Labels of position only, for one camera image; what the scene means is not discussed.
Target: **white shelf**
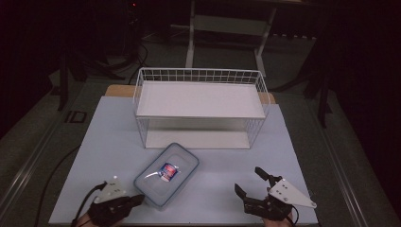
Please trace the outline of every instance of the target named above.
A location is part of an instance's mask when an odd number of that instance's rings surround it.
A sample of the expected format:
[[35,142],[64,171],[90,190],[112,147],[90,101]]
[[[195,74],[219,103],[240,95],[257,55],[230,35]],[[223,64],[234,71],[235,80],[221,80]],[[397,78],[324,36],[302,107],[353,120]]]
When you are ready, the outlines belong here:
[[144,81],[138,118],[264,119],[253,84]]
[[250,147],[244,119],[150,119],[147,148],[166,148],[171,141],[185,148]]

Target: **container lid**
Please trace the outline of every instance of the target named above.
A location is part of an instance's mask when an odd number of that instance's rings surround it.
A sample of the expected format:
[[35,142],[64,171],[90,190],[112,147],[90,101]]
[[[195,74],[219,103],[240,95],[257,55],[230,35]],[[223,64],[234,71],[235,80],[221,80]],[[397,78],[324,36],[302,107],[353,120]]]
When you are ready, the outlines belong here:
[[170,144],[134,181],[151,202],[163,207],[183,186],[199,159],[177,143]]

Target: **gray floor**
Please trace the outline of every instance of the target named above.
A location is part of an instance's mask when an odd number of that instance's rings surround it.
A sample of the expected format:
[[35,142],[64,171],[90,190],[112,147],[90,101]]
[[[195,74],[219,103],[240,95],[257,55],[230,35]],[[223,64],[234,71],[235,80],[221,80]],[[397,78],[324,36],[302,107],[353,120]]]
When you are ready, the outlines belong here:
[[[143,41],[148,50],[146,63],[149,66],[184,67],[187,50],[185,32],[174,36],[169,44],[151,42],[152,38],[157,37],[149,36]],[[294,79],[313,42],[270,38],[263,54],[268,87]],[[144,51],[142,48],[141,56],[145,56]],[[57,96],[45,96],[0,141],[0,194],[9,195],[11,186],[24,188],[13,196],[14,200],[6,201],[7,204],[2,201],[1,226],[34,224],[40,196],[51,171],[65,154],[81,143],[107,87],[127,83],[136,67],[117,73],[126,78],[124,81],[106,79],[95,72],[85,83],[70,79],[70,98],[63,112],[57,111]],[[205,42],[195,48],[194,67],[256,68],[251,48],[218,47]],[[55,83],[57,76],[58,72],[50,76]],[[328,104],[332,113],[326,115],[327,129],[323,129],[316,117],[317,99],[305,99],[302,95],[304,88],[305,83],[299,84],[274,96],[282,109],[312,200],[318,204],[316,213],[321,226],[401,226],[336,95],[329,94]],[[86,112],[88,116],[83,124],[65,123],[68,111]],[[35,159],[32,154],[39,154],[40,158]],[[41,207],[39,226],[49,226],[48,219],[74,156],[75,153],[68,156],[53,175]],[[37,165],[25,168],[34,170],[33,174],[18,172],[28,159],[37,161]],[[26,178],[15,182],[15,176]]]

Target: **dark background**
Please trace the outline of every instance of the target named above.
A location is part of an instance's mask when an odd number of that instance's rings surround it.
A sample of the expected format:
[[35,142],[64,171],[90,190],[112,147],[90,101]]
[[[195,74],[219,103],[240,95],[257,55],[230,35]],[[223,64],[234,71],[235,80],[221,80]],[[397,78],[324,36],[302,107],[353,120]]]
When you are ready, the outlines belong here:
[[[94,6],[90,1],[0,0],[0,138],[52,89],[48,75],[59,68],[63,38],[67,37],[69,47],[93,59],[101,60],[108,53],[127,54],[122,47],[127,9],[124,4],[109,8],[100,5],[110,2],[99,1]],[[188,25],[189,1],[148,0],[138,4],[138,20],[166,37],[169,24]],[[94,9],[103,14],[95,17]],[[203,10],[213,13],[216,9]],[[400,3],[340,1],[328,23],[322,24],[319,16],[326,12],[279,11],[272,32],[289,38],[296,34],[318,37],[304,73],[316,66],[322,73],[324,69],[332,72],[329,86],[337,93],[377,178],[401,217],[401,186],[397,183],[401,175]],[[252,9],[241,13],[264,16]],[[102,40],[96,35],[100,32],[115,35]]]

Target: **white table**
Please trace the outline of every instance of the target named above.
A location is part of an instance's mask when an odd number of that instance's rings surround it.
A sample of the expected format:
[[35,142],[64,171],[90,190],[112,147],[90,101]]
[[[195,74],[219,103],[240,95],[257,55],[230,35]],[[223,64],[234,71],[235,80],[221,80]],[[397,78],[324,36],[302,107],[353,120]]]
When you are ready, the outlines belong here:
[[[130,97],[101,98],[77,158],[59,196],[52,224],[69,224],[85,195],[95,185],[117,176],[129,196],[137,194],[133,180],[162,152],[144,149],[132,113]],[[308,195],[305,180],[292,147],[278,105],[270,114],[252,149],[190,149],[200,159],[198,171],[185,188],[167,206],[158,211],[147,204],[135,207],[124,224],[138,225],[251,225],[259,217],[243,212],[242,200],[235,194],[238,183],[249,197],[263,199],[264,182],[255,173],[256,166],[269,174],[283,176]],[[299,223],[317,223],[315,211],[297,207]]]

